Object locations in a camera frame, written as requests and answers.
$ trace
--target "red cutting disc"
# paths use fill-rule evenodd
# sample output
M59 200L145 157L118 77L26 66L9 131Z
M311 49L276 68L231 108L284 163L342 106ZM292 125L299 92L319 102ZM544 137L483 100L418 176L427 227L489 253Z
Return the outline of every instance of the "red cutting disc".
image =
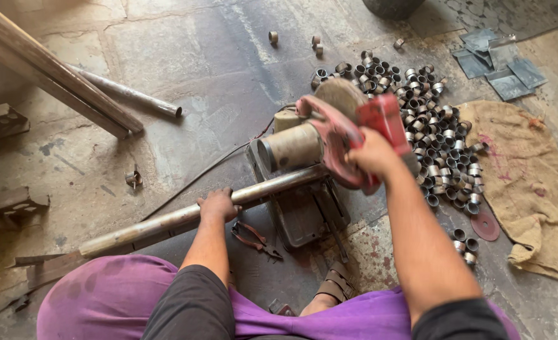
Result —
M470 216L472 228L476 234L485 241L495 241L500 235L500 224L489 205L483 202L479 207L479 213Z

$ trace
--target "burlap sack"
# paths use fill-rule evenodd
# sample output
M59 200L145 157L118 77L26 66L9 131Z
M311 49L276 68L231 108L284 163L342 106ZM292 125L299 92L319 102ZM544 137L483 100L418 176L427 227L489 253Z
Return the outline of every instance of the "burlap sack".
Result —
M515 242L508 260L558 279L558 148L549 130L525 110L480 100L458 106L472 122L466 145L486 142L478 154L485 199Z

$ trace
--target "hand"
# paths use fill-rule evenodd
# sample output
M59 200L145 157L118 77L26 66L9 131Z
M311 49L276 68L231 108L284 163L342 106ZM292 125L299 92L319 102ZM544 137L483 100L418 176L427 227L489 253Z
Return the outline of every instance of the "hand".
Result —
M352 149L344 156L349 164L355 164L367 173L385 178L393 171L399 171L403 161L394 151L392 145L377 132L368 127L360 127L360 132L365 136L363 147Z
M197 198L197 204L201 207L201 219L219 218L228 223L237 217L241 206L233 205L233 201L230 199L232 193L233 189L226 187L208 192L206 199L203 199L203 197Z

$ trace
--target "stained floor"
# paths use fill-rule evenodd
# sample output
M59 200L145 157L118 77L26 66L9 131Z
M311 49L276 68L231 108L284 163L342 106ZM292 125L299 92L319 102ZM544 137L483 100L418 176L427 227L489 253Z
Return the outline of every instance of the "stained floor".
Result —
M499 100L484 79L468 80L451 57L463 30L419 38L406 22L384 22L359 0L14 0L0 9L65 62L181 105L184 115L172 120L126 104L145 131L119 141L0 66L0 103L8 102L32 123L29 133L0 141L0 191L28 185L51 197L48 214L19 233L0 232L0 305L26 285L24 269L5 269L15 256L74 251L85 240L138 221L215 158L258 134L283 104L309 93L317 66L356 62L359 51L370 48L402 70L434 64L449 78L442 104ZM279 32L276 48L268 43L269 30ZM313 35L325 46L319 59L310 48ZM392 44L399 37L406 43L396 51ZM558 30L518 46L549 82L514 103L545 115L558 143ZM124 183L134 163L145 181L136 191ZM238 152L162 212L190 205L211 189L254 182ZM359 263L359 289L394 287L383 191L340 195L352 216L342 238ZM449 206L441 206L437 216L446 229L472 233L469 220ZM249 209L242 219L281 248L264 206ZM180 265L193 236L194 231L138 252ZM227 244L239 291L261 307L279 298L298 312L337 253L330 237L295 253L283 251L285 261L277 263L228 236ZM481 242L481 286L523 338L558 338L558 281L509 266L510 248L503 235ZM25 310L0 313L0 339L35 338L37 303L46 289L34 293Z

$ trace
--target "black shirt sleeve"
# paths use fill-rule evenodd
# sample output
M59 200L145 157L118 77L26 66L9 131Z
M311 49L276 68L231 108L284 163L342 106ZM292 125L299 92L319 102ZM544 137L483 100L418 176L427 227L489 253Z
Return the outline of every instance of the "black shirt sleeve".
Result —
M485 299L446 303L427 311L413 327L413 340L508 340L508 333Z
M155 305L141 339L235 339L229 292L208 268L180 269Z

